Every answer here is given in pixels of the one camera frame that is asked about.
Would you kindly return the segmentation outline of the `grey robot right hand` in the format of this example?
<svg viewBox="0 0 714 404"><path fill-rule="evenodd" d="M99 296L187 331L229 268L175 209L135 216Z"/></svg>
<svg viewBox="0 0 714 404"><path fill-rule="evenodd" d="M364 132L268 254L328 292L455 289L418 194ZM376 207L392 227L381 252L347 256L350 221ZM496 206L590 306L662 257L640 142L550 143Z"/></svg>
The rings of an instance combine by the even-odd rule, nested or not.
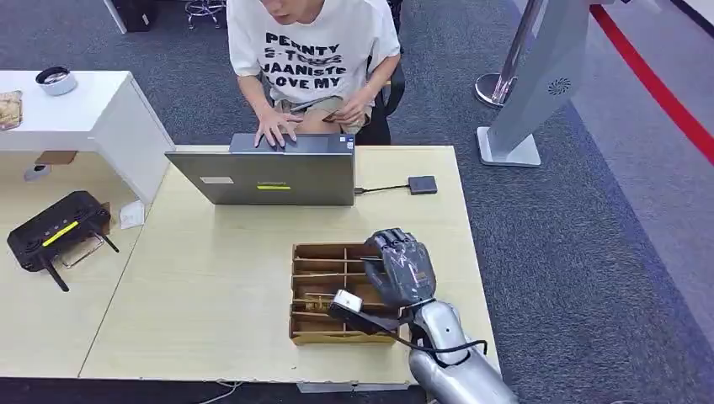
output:
<svg viewBox="0 0 714 404"><path fill-rule="evenodd" d="M426 246L400 228L376 231L365 241L377 256L365 273L386 306L403 308L434 298L436 278Z"/></svg>

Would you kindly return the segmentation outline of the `person's left hand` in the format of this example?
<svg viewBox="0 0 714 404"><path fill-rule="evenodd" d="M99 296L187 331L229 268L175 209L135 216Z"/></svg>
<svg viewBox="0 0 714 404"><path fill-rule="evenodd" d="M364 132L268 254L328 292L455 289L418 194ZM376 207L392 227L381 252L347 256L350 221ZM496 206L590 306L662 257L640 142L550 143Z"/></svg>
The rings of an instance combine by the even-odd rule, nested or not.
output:
<svg viewBox="0 0 714 404"><path fill-rule="evenodd" d="M353 94L347 103L334 113L333 121L344 127L360 129L367 121L367 110L374 96L363 91Z"/></svg>

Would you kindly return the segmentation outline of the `person's right hand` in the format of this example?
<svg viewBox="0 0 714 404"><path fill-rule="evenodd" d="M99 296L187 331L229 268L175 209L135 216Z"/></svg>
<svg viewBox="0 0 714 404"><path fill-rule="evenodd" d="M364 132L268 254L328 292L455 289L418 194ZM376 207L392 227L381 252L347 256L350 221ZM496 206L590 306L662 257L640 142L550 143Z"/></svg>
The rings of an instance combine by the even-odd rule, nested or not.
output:
<svg viewBox="0 0 714 404"><path fill-rule="evenodd" d="M292 141L296 141L296 126L302 122L302 117L271 108L257 111L256 116L258 129L254 136L255 147L258 147L262 140L266 140L272 147L283 147L286 144L285 134Z"/></svg>

